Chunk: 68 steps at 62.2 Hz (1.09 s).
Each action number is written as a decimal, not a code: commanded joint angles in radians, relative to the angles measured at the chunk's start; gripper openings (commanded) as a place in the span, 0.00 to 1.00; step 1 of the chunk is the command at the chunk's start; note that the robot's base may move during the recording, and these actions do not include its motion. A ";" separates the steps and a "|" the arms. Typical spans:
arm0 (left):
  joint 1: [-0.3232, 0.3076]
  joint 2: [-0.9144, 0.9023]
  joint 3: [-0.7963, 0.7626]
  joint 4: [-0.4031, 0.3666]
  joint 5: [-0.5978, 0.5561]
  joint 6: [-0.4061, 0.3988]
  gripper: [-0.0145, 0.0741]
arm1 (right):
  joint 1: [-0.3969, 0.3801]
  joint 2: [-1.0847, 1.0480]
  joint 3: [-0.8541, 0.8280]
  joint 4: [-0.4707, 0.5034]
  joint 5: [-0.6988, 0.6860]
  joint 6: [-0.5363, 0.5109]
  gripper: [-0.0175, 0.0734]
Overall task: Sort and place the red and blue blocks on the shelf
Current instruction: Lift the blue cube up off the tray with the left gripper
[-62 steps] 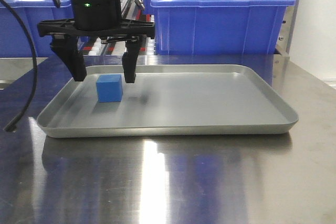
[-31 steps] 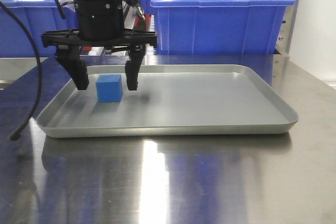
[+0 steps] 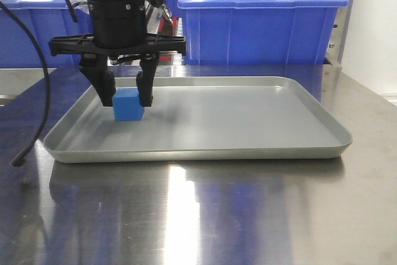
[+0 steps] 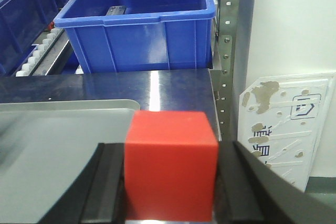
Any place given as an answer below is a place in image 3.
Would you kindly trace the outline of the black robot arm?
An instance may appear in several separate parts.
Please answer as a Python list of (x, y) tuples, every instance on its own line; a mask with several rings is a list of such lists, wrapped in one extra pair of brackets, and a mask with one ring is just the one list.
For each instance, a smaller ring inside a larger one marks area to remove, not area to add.
[(186, 54), (186, 39), (150, 34), (147, 31), (145, 2), (165, 9), (164, 0), (87, 0), (93, 33), (54, 37), (51, 54), (79, 54), (80, 71), (96, 90), (103, 106), (113, 105), (116, 92), (114, 73), (107, 64), (139, 60), (136, 76), (140, 104), (153, 101), (153, 81), (162, 52)]

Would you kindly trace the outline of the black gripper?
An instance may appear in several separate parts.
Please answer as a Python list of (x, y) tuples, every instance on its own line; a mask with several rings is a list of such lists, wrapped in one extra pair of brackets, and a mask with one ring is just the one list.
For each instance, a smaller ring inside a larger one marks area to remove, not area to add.
[[(107, 67), (107, 56), (145, 55), (156, 52), (186, 54), (185, 37), (149, 34), (146, 27), (145, 0), (99, 2), (88, 0), (93, 33), (54, 37), (49, 41), (53, 56), (81, 55), (80, 72), (96, 90), (104, 107), (112, 107), (116, 92), (115, 76)], [(151, 107), (153, 82), (159, 54), (140, 60), (141, 70), (136, 76), (140, 105)]]

